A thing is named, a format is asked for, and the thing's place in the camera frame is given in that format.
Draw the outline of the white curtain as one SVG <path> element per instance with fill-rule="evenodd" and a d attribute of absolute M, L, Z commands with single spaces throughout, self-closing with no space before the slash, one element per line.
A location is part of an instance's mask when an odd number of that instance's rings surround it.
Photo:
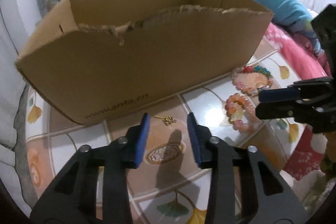
<path fill-rule="evenodd" d="M 1 12 L 1 182 L 15 204 L 25 215 L 31 213 L 31 206 L 23 197 L 22 185 L 15 169 L 17 130 L 14 128 L 19 101 L 25 83 L 15 69 L 17 50 L 7 30 Z"/>

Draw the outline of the ginkgo patterned bed sheet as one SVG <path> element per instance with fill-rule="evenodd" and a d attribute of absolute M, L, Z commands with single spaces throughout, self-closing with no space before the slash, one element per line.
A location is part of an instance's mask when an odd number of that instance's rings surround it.
<path fill-rule="evenodd" d="M 236 93 L 230 77 L 189 93 L 177 95 L 146 109 L 150 133 L 141 165 L 127 172 L 127 189 L 135 223 L 201 223 L 207 209 L 211 172 L 194 162 L 187 132 L 187 114 L 228 144 L 256 146 L 274 165 L 297 181 L 320 170 L 326 138 L 312 134 L 291 118 L 264 121 L 254 132 L 233 129 L 224 109 Z M 26 106 L 27 161 L 37 196 L 41 196 L 70 157 L 83 145 L 108 145 L 139 124 L 143 113 L 103 121 L 92 127 L 72 123 L 30 89 Z M 172 116 L 177 122 L 165 126 L 155 115 Z"/>

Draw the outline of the blue pillow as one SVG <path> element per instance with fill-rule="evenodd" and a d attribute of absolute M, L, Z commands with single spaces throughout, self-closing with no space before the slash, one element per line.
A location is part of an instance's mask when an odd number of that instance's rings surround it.
<path fill-rule="evenodd" d="M 313 17 L 308 9 L 298 0 L 254 0 L 274 13 L 272 22 L 285 27 L 291 33 L 306 36 L 313 47 L 313 52 L 319 56 L 323 49 L 318 36 L 313 30 Z"/>

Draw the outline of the pink floral blanket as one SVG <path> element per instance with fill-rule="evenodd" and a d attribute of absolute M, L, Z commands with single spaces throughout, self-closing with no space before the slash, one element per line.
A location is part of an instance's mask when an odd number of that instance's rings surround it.
<path fill-rule="evenodd" d="M 291 36 L 282 28 L 270 23 L 264 38 L 278 50 L 302 80 L 330 75 L 326 56 L 315 57 L 310 41 L 305 36 Z"/>

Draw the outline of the green fuzzy rug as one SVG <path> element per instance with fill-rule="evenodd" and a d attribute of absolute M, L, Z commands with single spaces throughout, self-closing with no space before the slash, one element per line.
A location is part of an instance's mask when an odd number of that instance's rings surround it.
<path fill-rule="evenodd" d="M 320 170 L 311 171 L 299 181 L 284 170 L 280 175 L 309 214 L 314 213 L 322 205 L 335 186 L 335 178 L 328 179 Z"/>

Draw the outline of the small gold earring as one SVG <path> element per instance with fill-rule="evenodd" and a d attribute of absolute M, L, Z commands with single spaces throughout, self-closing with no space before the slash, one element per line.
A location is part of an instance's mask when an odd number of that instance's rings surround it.
<path fill-rule="evenodd" d="M 160 119 L 163 122 L 163 124 L 167 127 L 177 122 L 177 120 L 172 116 L 161 117 L 161 116 L 155 115 L 154 118 Z"/>

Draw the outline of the brown cardboard box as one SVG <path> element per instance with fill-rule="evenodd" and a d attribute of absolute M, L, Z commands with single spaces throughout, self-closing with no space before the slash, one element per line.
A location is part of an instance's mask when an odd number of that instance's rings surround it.
<path fill-rule="evenodd" d="M 272 17 L 253 0 L 62 0 L 16 67 L 60 114 L 96 124 L 246 64 Z"/>

